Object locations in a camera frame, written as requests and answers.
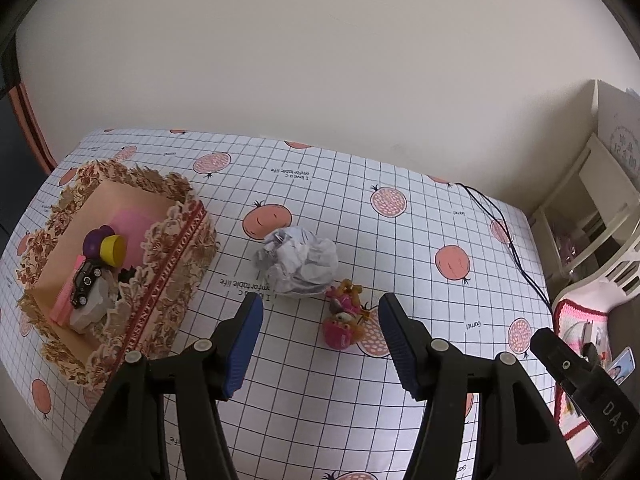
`pomegranate print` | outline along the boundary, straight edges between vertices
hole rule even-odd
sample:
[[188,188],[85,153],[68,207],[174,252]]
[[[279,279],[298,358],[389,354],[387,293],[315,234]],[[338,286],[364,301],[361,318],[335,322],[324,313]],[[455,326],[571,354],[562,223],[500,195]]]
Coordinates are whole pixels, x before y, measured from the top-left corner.
[[523,317],[515,319],[507,332],[507,341],[514,354],[524,354],[524,357],[526,357],[527,350],[529,350],[529,345],[531,344],[531,325],[529,321]]
[[333,473],[325,473],[322,480],[378,480],[371,473],[364,471],[353,471],[351,473],[345,473],[344,475],[336,477],[335,471]]
[[303,144],[302,142],[293,142],[292,140],[285,140],[284,143],[293,148],[294,150],[306,150],[307,148],[312,148],[310,144]]
[[380,329],[378,320],[378,308],[371,309],[369,319],[360,323],[364,329],[364,336],[358,341],[358,347],[365,355],[370,357],[386,357],[389,355],[389,348],[386,346],[385,337]]
[[76,176],[77,172],[78,172],[78,168],[71,168],[63,176],[60,177],[58,185],[59,186],[65,186],[66,184],[71,182],[74,179],[74,177]]
[[372,186],[371,206],[376,213],[387,218],[395,218],[406,211],[406,198],[402,191],[393,187]]
[[291,225],[291,211],[280,204],[256,202],[255,209],[249,211],[242,220],[244,233],[252,240],[264,240],[264,237],[276,229]]
[[82,396],[84,397],[86,406],[92,410],[95,408],[95,405],[98,404],[98,400],[100,400],[100,397],[102,396],[102,390],[90,390],[88,388],[83,388]]
[[501,244],[509,245],[507,229],[504,228],[502,222],[498,222],[497,220],[492,221],[489,229],[496,240],[498,240]]
[[127,146],[126,148],[122,148],[118,153],[113,155],[112,160],[115,160],[116,162],[122,162],[123,160],[131,158],[137,150],[137,146]]
[[29,332],[31,332],[31,329],[33,328],[33,325],[29,323],[29,317],[24,312],[20,314],[18,327],[20,327],[20,335],[22,337],[27,337],[29,335]]
[[36,408],[47,418],[47,413],[51,411],[51,395],[45,381],[36,379],[31,383],[31,396]]
[[468,283],[466,277],[471,269],[471,260],[457,245],[446,245],[436,253],[436,267],[448,280],[462,280]]
[[18,256],[22,256],[24,254],[24,251],[27,250],[27,243],[29,241],[29,234],[30,232],[27,231],[27,234],[25,234],[21,239],[20,239],[20,243],[18,243]]
[[466,406],[465,406],[465,418],[471,413],[471,408],[474,405],[474,394],[466,394]]
[[427,175],[431,180],[433,180],[436,184],[447,184],[447,186],[451,186],[448,180],[444,180],[443,178],[437,176]]
[[229,164],[231,164],[231,155],[228,153],[209,153],[193,163],[193,171],[211,176],[212,173],[224,170]]

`photo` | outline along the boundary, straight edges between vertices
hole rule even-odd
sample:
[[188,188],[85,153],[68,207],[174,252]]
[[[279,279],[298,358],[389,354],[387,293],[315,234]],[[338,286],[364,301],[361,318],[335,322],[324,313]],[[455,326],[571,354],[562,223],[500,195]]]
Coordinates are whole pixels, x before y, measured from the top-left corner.
[[609,368],[607,369],[607,374],[611,377],[616,384],[620,386],[623,381],[629,377],[629,374],[636,369],[636,361],[634,359],[633,352],[631,348],[626,347],[622,354],[616,357]]

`table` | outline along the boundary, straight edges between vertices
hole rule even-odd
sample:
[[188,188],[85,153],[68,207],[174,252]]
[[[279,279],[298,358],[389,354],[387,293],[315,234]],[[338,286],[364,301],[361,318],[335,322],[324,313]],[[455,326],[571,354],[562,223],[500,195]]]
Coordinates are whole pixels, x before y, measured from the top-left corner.
[[[519,275],[492,224],[457,185],[395,166],[296,142],[183,130],[97,130],[84,138],[43,184],[0,260],[0,358],[25,401],[70,450],[95,402],[66,383],[38,354],[40,336],[20,318],[15,280],[20,240],[46,222],[49,207],[94,158],[116,158],[187,177],[216,221],[220,251],[190,304],[172,351],[208,337],[235,314],[245,292],[259,290],[264,323],[242,389],[219,405],[241,479],[401,479],[424,410],[399,384],[390,358],[375,345],[337,352],[319,322],[322,298],[277,296],[258,278],[252,256],[266,232],[262,215],[301,225],[336,242],[337,279],[362,284],[376,306],[393,291],[409,316],[463,352],[518,356],[553,409],[554,382],[522,353],[508,331],[551,327],[546,306]],[[498,203],[524,269],[544,289],[525,215]],[[50,392],[42,415],[33,381]],[[165,400],[172,479],[183,479],[175,401]],[[471,476],[478,430],[477,398],[466,418],[458,477]],[[360,475],[347,474],[362,472]]]

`pink toy figure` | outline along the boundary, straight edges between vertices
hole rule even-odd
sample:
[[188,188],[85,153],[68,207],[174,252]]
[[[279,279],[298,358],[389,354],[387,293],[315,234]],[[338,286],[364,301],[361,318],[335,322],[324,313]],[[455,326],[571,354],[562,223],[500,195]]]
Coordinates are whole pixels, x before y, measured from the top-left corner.
[[359,293],[362,285],[353,285],[351,280],[342,280],[338,288],[332,286],[325,292],[325,296],[331,298],[329,310],[332,314],[348,312],[352,316],[363,316],[369,319],[369,311],[360,303]]
[[354,317],[346,313],[335,314],[322,322],[322,335],[327,346],[334,350],[344,350],[362,339],[364,329]]

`toy car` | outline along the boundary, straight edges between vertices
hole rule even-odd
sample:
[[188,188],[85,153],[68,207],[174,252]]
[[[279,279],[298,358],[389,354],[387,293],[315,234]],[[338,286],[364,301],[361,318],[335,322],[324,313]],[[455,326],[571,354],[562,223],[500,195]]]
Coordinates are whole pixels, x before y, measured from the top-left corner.
[[102,276],[102,261],[86,259],[74,277],[74,291],[71,304],[74,308],[86,305],[87,298],[95,280]]

